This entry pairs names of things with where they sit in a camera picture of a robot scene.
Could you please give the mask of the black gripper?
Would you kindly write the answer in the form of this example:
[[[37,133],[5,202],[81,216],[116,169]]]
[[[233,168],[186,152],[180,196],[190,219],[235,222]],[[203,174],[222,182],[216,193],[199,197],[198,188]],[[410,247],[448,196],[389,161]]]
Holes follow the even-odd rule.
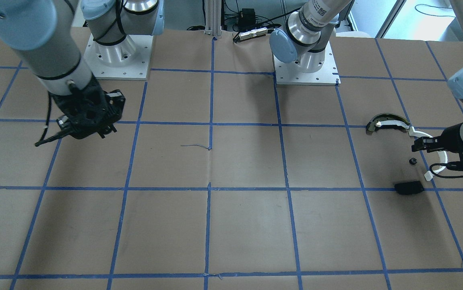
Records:
[[[68,87],[68,95],[50,94],[63,112],[57,119],[60,131],[45,138],[48,128],[44,128],[41,139],[34,144],[35,147],[68,135],[75,139],[84,139],[97,133],[101,138],[105,138],[107,134],[117,132],[114,123],[121,119],[126,102],[121,90],[106,92],[95,77],[92,77],[83,89],[78,88],[75,83],[69,84]]]
[[[414,141],[412,151],[449,151],[463,160],[463,123],[447,127],[438,137],[420,137]]]

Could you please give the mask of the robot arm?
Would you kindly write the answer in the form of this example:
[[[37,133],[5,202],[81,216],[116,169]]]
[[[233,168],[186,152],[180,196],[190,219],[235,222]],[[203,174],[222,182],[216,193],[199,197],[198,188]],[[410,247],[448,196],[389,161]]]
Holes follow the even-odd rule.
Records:
[[[71,36],[76,0],[0,0],[0,39],[22,59],[62,115],[59,132],[46,137],[50,113],[35,146],[71,136],[104,138],[116,132],[125,97],[101,88]]]
[[[273,55],[286,64],[298,61],[304,53],[319,51],[329,41],[324,31],[332,20],[349,4],[348,0],[309,0],[290,14],[281,28],[270,35]],[[463,0],[451,0],[450,4],[463,33]],[[456,99],[463,103],[463,68],[447,81]],[[463,123],[448,127],[439,137],[421,137],[412,145],[412,151],[449,151],[463,155]]]

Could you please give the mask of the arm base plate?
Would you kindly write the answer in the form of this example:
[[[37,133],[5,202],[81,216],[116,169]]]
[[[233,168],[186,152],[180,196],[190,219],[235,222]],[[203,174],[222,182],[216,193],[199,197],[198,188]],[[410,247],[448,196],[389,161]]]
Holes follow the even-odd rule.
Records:
[[[307,52],[297,61],[284,63],[273,56],[278,85],[336,86],[341,84],[331,43],[324,51]]]
[[[115,46],[103,46],[90,35],[83,57],[98,80],[146,81],[154,38],[127,35]]]

